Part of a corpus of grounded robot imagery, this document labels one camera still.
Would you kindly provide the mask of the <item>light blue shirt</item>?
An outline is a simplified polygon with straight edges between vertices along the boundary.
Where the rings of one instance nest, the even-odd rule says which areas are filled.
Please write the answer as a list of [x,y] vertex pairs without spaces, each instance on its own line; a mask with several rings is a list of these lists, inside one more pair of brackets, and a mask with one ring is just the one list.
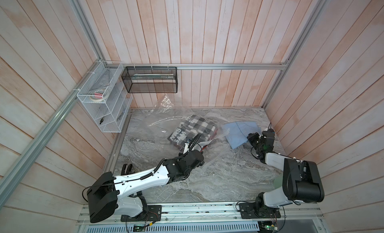
[[241,146],[248,141],[249,134],[262,133],[261,128],[256,122],[234,122],[221,126],[224,132],[229,131],[226,139],[230,144],[232,150]]

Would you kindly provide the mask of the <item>clear plastic vacuum bag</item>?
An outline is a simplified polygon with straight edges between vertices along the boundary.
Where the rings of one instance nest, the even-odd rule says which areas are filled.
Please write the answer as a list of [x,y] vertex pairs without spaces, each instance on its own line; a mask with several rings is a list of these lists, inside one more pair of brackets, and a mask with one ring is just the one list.
[[209,157],[207,166],[216,162],[219,157],[228,159],[233,154],[234,165],[238,165],[241,153],[238,150],[246,143],[246,133],[252,130],[260,131],[255,122],[232,122],[219,124],[218,116],[207,113],[197,114],[191,108],[185,108],[171,101],[165,94],[146,117],[150,131],[162,141],[179,149],[179,154],[191,150],[204,151],[209,147],[215,155]]

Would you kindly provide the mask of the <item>red black plaid shirt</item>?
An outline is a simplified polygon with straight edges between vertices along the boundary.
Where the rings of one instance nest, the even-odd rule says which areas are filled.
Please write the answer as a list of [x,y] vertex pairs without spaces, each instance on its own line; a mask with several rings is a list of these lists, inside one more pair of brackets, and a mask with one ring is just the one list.
[[200,149],[200,152],[203,152],[204,149],[210,145],[213,141],[215,140],[215,138],[211,139],[211,140],[206,140],[206,141],[200,141],[198,140],[198,146],[201,148]]

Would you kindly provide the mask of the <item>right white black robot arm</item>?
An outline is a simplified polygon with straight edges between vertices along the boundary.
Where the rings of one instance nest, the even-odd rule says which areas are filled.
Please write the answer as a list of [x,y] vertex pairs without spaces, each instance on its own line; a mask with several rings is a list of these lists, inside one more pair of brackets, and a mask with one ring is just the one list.
[[325,191],[316,163],[274,152],[273,129],[261,134],[249,134],[247,139],[256,152],[256,159],[283,172],[281,187],[258,195],[256,203],[259,208],[278,209],[290,204],[319,203],[324,200]]

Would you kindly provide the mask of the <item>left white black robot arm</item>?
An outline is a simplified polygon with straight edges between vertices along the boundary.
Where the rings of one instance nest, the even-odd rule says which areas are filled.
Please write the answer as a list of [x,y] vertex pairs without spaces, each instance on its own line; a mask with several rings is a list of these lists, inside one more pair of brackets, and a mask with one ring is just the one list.
[[92,186],[84,189],[86,193],[82,193],[88,202],[90,222],[99,223],[113,215],[132,219],[149,213],[148,204],[140,192],[184,181],[192,170],[203,166],[203,152],[194,149],[200,138],[201,134],[193,138],[186,153],[173,159],[162,159],[155,168],[123,176],[103,173]]

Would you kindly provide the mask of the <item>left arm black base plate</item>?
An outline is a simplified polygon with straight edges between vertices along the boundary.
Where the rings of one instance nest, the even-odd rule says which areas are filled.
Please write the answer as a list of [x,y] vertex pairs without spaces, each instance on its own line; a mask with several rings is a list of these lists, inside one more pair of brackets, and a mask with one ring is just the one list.
[[129,217],[127,215],[121,216],[121,222],[145,222],[145,221],[160,221],[162,215],[161,205],[149,205],[147,208],[138,214],[136,217]]

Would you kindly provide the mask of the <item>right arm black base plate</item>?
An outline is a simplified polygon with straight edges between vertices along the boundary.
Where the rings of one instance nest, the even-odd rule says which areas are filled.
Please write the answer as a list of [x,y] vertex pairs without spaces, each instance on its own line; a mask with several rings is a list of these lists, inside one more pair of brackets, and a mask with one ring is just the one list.
[[238,202],[235,208],[241,214],[242,219],[281,218],[279,209],[264,206],[262,203]]

